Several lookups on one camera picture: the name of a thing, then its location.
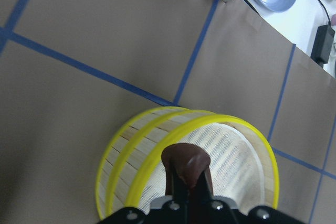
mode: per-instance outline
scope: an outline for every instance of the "yellow rim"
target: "yellow rim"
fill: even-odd
[[[122,169],[127,162],[127,159],[132,154],[135,147],[143,140],[145,136],[147,136],[156,126],[166,122],[170,118],[178,115],[188,114],[188,113],[194,113],[194,112],[206,112],[209,114],[214,114],[210,111],[203,111],[203,110],[187,110],[187,111],[177,111],[177,112],[171,112],[165,115],[162,115],[153,121],[149,122],[146,126],[144,126],[142,129],[140,129],[135,135],[129,140],[129,142],[126,144],[126,146],[123,148],[122,152],[119,154],[112,172],[109,176],[107,190],[106,190],[106,205],[105,205],[105,212],[107,215],[112,214],[112,205],[113,205],[113,195],[115,188],[118,183],[118,179],[120,177],[120,173],[122,172]]]
[[[185,135],[194,131],[195,129],[204,126],[210,123],[239,123],[251,129],[254,133],[256,133],[262,142],[264,143],[269,157],[272,162],[273,167],[273,175],[274,175],[274,197],[273,197],[273,208],[277,208],[278,206],[278,199],[279,199],[279,173],[278,173],[278,166],[269,143],[262,135],[260,131],[258,131],[254,126],[249,124],[248,122],[236,118],[234,116],[229,115],[208,115],[202,116],[200,118],[196,118],[190,120],[187,123],[182,124],[181,126],[177,127],[175,130],[170,132],[161,142],[159,142],[156,147],[152,150],[152,152],[147,156],[145,161],[142,163],[141,167],[139,168],[137,175],[135,176],[130,190],[127,194],[127,198],[125,201],[126,206],[134,206],[137,207],[139,205],[140,197],[142,192],[146,186],[147,181],[149,180],[151,174],[153,173],[154,169],[158,165],[161,159],[162,151],[169,145],[177,143],[181,140]]]
[[[103,166],[104,166],[104,163],[105,163],[105,159],[109,155],[110,149],[113,147],[116,140],[118,139],[120,134],[129,127],[129,125],[133,124],[135,121],[139,120],[141,117],[145,116],[146,114],[149,114],[149,113],[152,113],[152,112],[158,111],[158,110],[166,110],[166,109],[174,109],[174,108],[176,108],[176,109],[179,108],[180,109],[180,107],[166,106],[166,107],[158,107],[158,108],[153,108],[153,109],[150,109],[150,110],[146,110],[146,111],[132,117],[130,120],[128,120],[125,124],[123,124],[123,126],[113,136],[110,143],[108,144],[108,147],[105,149],[105,151],[103,153],[102,159],[100,160],[99,167],[98,167],[97,178],[96,178],[96,206],[97,206],[97,211],[98,211],[98,215],[99,215],[100,219],[104,218],[104,216],[102,214],[102,211],[101,211],[101,206],[100,206],[100,203],[99,203],[100,176],[101,176],[101,172],[102,172],[102,169],[103,169]]]

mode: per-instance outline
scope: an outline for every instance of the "basket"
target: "basket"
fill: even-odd
[[[196,144],[209,153],[214,194],[232,198],[242,212],[277,207],[276,160],[255,127],[229,115],[160,107],[129,120],[104,152],[96,181],[101,219],[124,206],[149,211],[150,202],[165,192],[161,153],[174,143]]]

